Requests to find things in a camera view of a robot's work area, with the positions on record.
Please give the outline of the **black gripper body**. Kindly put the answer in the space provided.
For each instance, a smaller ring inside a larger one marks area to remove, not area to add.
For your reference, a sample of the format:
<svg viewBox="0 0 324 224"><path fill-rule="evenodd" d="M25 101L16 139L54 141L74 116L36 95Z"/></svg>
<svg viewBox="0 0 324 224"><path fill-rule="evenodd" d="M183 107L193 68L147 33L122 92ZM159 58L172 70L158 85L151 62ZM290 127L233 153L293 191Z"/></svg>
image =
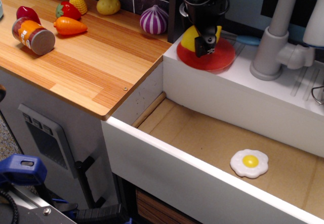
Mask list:
<svg viewBox="0 0 324 224"><path fill-rule="evenodd" d="M216 44L218 20L229 7L229 0L182 0L179 12L195 26L205 44Z"/></svg>

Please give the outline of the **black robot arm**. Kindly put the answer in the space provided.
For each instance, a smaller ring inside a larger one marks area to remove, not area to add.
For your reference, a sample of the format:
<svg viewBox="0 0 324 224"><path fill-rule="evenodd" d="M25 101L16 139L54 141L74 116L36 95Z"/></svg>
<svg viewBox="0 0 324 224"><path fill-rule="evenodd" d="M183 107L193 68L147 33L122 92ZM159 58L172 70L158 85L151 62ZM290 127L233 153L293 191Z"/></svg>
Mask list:
<svg viewBox="0 0 324 224"><path fill-rule="evenodd" d="M230 8L230 0L182 0L179 12L196 29L194 40L198 58L212 54L217 44L216 33L225 14Z"/></svg>

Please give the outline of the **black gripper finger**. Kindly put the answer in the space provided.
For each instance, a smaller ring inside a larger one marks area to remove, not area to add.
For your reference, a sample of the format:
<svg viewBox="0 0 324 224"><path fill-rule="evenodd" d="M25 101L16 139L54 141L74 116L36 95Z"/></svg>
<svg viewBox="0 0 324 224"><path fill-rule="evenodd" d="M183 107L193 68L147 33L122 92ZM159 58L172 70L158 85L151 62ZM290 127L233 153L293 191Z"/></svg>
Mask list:
<svg viewBox="0 0 324 224"><path fill-rule="evenodd" d="M215 52L216 37L207 37L204 39L202 36L194 39L195 55L200 58L205 55L213 54Z"/></svg>

